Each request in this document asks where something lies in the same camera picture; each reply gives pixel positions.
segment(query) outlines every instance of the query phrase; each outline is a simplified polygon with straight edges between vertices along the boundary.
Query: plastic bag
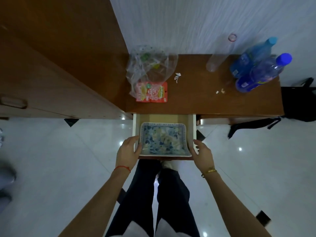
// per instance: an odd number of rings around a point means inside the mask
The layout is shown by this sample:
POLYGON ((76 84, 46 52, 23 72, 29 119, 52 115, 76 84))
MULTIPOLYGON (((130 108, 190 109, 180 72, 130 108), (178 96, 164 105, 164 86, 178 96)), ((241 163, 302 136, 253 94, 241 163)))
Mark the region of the plastic bag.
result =
POLYGON ((132 86, 130 95, 136 99, 144 98, 146 93, 140 83, 144 85, 150 83, 152 91, 158 91, 175 71, 177 63, 177 54, 164 52, 147 45, 135 47, 130 53, 126 68, 126 78, 132 86))

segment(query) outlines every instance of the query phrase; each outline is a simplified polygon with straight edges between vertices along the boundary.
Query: open drawer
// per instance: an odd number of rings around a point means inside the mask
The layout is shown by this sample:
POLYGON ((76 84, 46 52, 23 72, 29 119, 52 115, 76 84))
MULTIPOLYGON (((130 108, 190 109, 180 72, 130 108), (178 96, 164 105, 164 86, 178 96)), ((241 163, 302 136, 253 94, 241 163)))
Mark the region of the open drawer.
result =
MULTIPOLYGON (((188 147, 194 146, 193 139, 196 139, 196 115, 159 115, 159 114, 134 114, 133 115, 133 136, 140 135, 140 127, 144 122, 153 123, 183 123, 186 126, 186 141, 188 147)), ((160 157, 160 156, 139 156, 139 159, 158 160, 192 160, 192 157, 160 157)))

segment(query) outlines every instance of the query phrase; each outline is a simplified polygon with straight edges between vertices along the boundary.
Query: white tiled floor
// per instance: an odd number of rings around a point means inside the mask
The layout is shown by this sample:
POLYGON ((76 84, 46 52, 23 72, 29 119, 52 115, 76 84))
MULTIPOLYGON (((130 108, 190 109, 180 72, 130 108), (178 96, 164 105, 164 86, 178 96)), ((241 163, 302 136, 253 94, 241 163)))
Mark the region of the white tiled floor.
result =
MULTIPOLYGON (((14 200, 0 214, 3 237, 58 236, 109 178, 120 142, 132 134, 131 120, 79 120, 69 127, 63 119, 12 118, 1 120, 0 127, 5 136, 0 160, 18 172, 8 188, 14 200)), ((239 130, 230 140, 228 125, 198 129, 235 195, 254 215, 263 210, 272 219, 267 226, 272 236, 316 232, 316 123, 282 120, 271 130, 239 130)), ((179 161, 178 166, 201 236, 229 236, 194 163, 179 161)), ((154 217, 157 209, 155 196, 154 217)))

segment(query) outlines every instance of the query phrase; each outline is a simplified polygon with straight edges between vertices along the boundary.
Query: empty plastic bottle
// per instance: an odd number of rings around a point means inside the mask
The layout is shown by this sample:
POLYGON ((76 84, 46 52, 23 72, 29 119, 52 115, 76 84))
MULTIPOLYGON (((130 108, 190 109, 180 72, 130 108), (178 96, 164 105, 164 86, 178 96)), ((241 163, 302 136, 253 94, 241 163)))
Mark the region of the empty plastic bottle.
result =
POLYGON ((242 76, 236 81, 236 88, 240 92, 249 92, 252 89, 276 78, 284 67, 292 61, 289 53, 283 53, 277 58, 268 57, 253 67, 249 74, 242 76))
POLYGON ((270 37, 265 42, 248 48, 231 66, 230 71, 236 78, 248 74, 255 65, 271 55, 271 48, 276 44, 277 38, 270 37))
POLYGON ((216 50, 215 53, 209 58, 206 69, 210 72, 214 72, 218 67, 226 60, 226 58, 233 52, 235 47, 235 41, 237 36, 235 34, 230 34, 228 39, 223 41, 216 50))

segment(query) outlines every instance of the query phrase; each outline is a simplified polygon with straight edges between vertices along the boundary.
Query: gold bracelet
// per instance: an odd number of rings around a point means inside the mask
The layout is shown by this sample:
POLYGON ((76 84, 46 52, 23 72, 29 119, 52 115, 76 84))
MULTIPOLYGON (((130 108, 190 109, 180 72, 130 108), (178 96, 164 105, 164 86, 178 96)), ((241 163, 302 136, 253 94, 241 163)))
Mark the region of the gold bracelet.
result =
POLYGON ((203 178, 205 178, 204 175, 206 175, 206 174, 208 174, 208 173, 211 173, 211 172, 217 172, 217 170, 215 170, 215 168, 210 168, 207 172, 205 172, 205 173, 202 174, 201 176, 202 176, 203 178))

